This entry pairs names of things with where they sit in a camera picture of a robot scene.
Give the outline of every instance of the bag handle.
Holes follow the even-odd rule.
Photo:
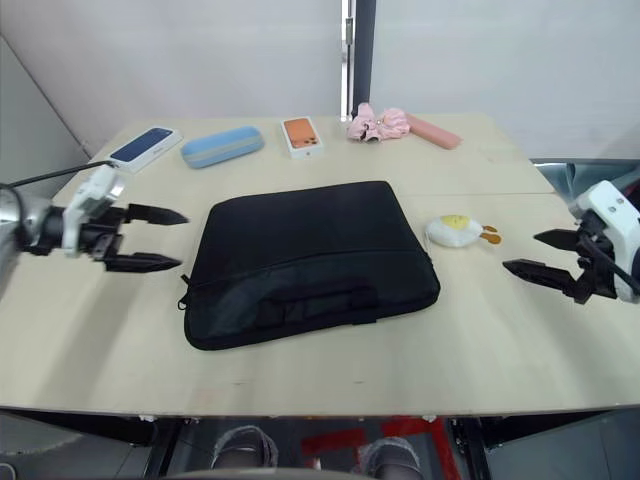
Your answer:
[[[260,302],[255,325],[268,328],[349,312],[357,312],[353,323],[371,323],[376,321],[377,306],[378,292],[374,287],[363,279],[345,278],[275,290]]]

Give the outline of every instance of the wooden table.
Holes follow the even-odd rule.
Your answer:
[[[130,181],[118,204],[171,207],[191,223],[126,225],[121,250],[180,258],[181,267],[110,274],[60,252],[23,255],[0,301],[0,405],[203,416],[488,414],[640,404],[637,306],[601,298],[578,306],[501,266],[524,257],[577,271],[575,255],[531,238],[571,228],[563,202],[545,193],[544,179],[486,117],[425,118],[464,136],[464,148],[438,150],[416,138],[349,144],[332,119],[314,119],[327,143],[322,160],[289,159],[276,119],[155,120],[119,135],[97,158],[151,123],[174,126],[186,138],[254,124],[267,146],[203,170],[188,169],[174,149]],[[502,153],[491,157],[489,150]],[[84,176],[56,203],[65,204]],[[428,246],[443,289],[420,312],[226,351],[187,343],[176,308],[185,291],[179,275],[191,271],[211,205],[241,194],[369,179],[391,183],[421,239],[429,219],[466,213],[498,227],[504,242]]]

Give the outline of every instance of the white wall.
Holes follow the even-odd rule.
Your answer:
[[[97,151],[148,117],[340,112],[340,0],[0,0],[0,31]]]
[[[75,138],[0,37],[0,182],[10,183],[86,163]],[[68,177],[21,187],[50,197]]]
[[[486,112],[530,157],[640,158],[640,1],[378,0],[371,100]]]

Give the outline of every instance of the black laptop bag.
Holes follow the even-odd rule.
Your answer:
[[[252,195],[209,213],[181,299],[219,350],[413,312],[440,284],[386,182]]]

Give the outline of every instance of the cable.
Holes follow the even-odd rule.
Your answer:
[[[580,237],[580,240],[583,242],[584,247],[591,255],[606,263],[616,275],[618,275],[622,280],[625,281],[627,285],[631,287],[633,293],[635,293],[636,295],[640,295],[640,282],[638,282],[631,275],[622,270],[622,268],[620,268],[617,263],[611,260],[609,255],[600,250],[595,242],[591,240],[589,235],[583,234]]]
[[[104,160],[100,162],[88,163],[86,165],[81,165],[79,167],[72,167],[72,168],[67,168],[65,170],[58,170],[57,172],[46,173],[44,175],[38,175],[37,177],[25,178],[24,180],[19,180],[17,182],[10,183],[8,186],[21,187],[22,185],[26,185],[28,183],[39,182],[41,180],[47,180],[49,178],[61,177],[62,175],[68,175],[70,173],[76,173],[82,170],[88,170],[90,168],[100,167],[102,165],[109,165],[110,167],[115,168],[115,163],[110,162],[108,160]]]
[[[7,190],[11,192],[16,199],[16,204],[18,205],[18,228],[16,229],[16,236],[20,246],[24,246],[26,244],[26,230],[24,226],[24,222],[26,219],[26,209],[24,206],[24,201],[22,200],[22,195],[20,192],[11,184],[0,183],[0,191]]]

